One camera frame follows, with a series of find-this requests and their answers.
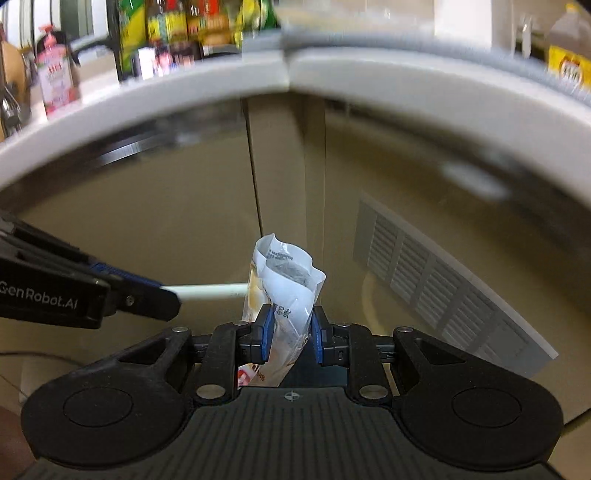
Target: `sauce bottle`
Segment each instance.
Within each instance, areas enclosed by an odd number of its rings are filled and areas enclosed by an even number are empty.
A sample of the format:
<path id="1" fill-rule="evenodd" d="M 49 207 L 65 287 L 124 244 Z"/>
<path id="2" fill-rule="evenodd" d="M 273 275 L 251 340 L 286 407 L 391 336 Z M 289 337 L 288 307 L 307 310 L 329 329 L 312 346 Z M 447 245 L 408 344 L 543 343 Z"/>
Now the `sauce bottle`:
<path id="1" fill-rule="evenodd" d="M 187 0 L 189 36 L 204 47 L 231 43 L 230 21 L 219 0 Z"/>
<path id="2" fill-rule="evenodd" d="M 78 94 L 72 79 L 66 34 L 54 30 L 53 25 L 45 25 L 40 30 L 45 35 L 37 42 L 35 61 L 45 112 L 50 115 L 77 100 Z"/>
<path id="3" fill-rule="evenodd" d="M 183 0 L 150 0 L 147 5 L 148 41 L 152 45 L 187 41 Z"/>
<path id="4" fill-rule="evenodd" d="M 576 4 L 567 4 L 546 40 L 548 68 L 575 86 L 591 87 L 591 25 Z"/>

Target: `snack package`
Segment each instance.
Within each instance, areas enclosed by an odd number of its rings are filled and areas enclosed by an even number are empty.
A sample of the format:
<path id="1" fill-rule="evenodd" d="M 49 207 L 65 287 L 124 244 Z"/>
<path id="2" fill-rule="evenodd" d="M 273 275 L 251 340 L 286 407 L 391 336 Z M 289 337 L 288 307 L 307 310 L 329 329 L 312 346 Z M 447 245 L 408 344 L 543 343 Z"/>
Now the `snack package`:
<path id="1" fill-rule="evenodd" d="M 275 333 L 269 361 L 240 367 L 238 387 L 279 386 L 308 340 L 312 307 L 325 279 L 300 247 L 280 242 L 273 233 L 256 243 L 242 320 L 254 322 L 263 304 L 271 303 Z"/>

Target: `bottle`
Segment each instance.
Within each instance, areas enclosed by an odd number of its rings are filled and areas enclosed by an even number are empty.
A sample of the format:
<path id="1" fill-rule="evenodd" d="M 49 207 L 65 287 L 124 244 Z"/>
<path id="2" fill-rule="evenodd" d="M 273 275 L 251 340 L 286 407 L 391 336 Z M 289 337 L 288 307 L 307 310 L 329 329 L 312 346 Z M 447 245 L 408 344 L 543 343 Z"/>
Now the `bottle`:
<path id="1" fill-rule="evenodd" d="M 230 21 L 219 0 L 187 0 L 187 10 L 192 40 L 204 47 L 231 43 Z"/>
<path id="2" fill-rule="evenodd" d="M 150 0 L 146 14 L 148 41 L 153 46 L 187 41 L 187 15 L 183 0 Z"/>
<path id="3" fill-rule="evenodd" d="M 144 0 L 119 0 L 119 29 L 121 31 L 121 69 L 132 71 L 131 57 L 146 42 L 146 12 Z"/>
<path id="4" fill-rule="evenodd" d="M 53 25 L 45 25 L 40 30 L 45 35 L 37 42 L 35 62 L 45 112 L 50 115 L 58 108 L 77 100 L 78 95 L 72 79 L 66 34 L 54 30 Z"/>
<path id="5" fill-rule="evenodd" d="M 567 4 L 546 39 L 550 71 L 575 86 L 591 87 L 591 25 L 576 4 Z"/>

